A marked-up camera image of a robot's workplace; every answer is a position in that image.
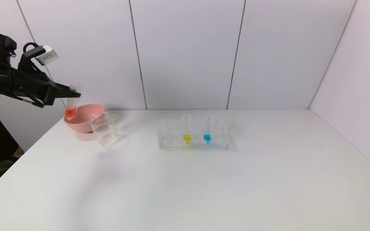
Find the white wall panel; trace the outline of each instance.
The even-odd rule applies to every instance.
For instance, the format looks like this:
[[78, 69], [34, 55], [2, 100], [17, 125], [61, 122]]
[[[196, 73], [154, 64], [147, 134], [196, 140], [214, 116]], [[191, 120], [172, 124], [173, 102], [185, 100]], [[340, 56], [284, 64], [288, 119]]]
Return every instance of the white wall panel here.
[[[7, 35], [16, 41], [17, 57], [11, 58], [11, 66], [17, 68], [22, 55], [22, 47], [25, 43], [32, 41], [32, 37], [16, 1], [0, 0], [0, 34]], [[47, 71], [38, 62], [36, 65], [42, 71]], [[63, 114], [64, 106], [59, 99], [53, 106], [38, 108], [0, 95], [0, 121], [24, 151], [27, 151], [54, 126]]]
[[148, 109], [225, 109], [244, 0], [131, 0]]
[[310, 107], [370, 159], [370, 0], [358, 0]]
[[128, 0], [19, 0], [35, 41], [60, 59], [54, 80], [82, 87], [81, 104], [145, 109]]
[[228, 108], [308, 108], [354, 1], [247, 0]]

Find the white table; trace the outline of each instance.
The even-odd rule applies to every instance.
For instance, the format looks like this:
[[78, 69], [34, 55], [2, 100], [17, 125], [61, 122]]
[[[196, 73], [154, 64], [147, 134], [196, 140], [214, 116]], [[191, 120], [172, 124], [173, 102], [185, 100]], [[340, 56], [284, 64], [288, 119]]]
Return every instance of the white table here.
[[159, 150], [157, 123], [112, 111], [102, 148], [59, 121], [0, 178], [0, 231], [370, 231], [370, 162], [308, 110], [218, 110], [228, 150]]

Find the red liquid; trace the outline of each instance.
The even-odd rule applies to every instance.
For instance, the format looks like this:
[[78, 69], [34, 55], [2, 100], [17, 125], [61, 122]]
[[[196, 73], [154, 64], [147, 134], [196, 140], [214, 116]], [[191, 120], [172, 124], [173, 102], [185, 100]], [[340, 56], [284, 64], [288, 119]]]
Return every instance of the red liquid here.
[[76, 116], [76, 106], [68, 107], [65, 110], [65, 117], [67, 119], [72, 119]]

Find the clear test tube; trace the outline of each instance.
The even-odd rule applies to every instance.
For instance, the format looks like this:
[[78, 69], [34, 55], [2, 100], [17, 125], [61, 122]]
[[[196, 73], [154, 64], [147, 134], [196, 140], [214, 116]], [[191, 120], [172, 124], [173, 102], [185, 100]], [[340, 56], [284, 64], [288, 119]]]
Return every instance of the clear test tube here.
[[214, 117], [211, 114], [205, 115], [205, 133], [204, 133], [204, 140], [206, 143], [209, 143], [212, 139], [212, 127], [213, 127]]
[[183, 140], [185, 141], [185, 143], [189, 143], [192, 140], [192, 116], [189, 114], [183, 115], [182, 122], [184, 125]]
[[[75, 86], [70, 86], [71, 91], [76, 92], [77, 88]], [[68, 98], [66, 102], [65, 117], [70, 120], [76, 116], [76, 110], [78, 109], [79, 98]]]

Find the blue liquid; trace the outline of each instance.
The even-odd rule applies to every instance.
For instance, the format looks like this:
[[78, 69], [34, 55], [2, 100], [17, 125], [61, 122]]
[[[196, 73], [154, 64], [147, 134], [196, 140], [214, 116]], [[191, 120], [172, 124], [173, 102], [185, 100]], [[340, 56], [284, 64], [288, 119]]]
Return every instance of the blue liquid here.
[[205, 133], [204, 134], [204, 140], [207, 143], [209, 143], [211, 141], [210, 133]]

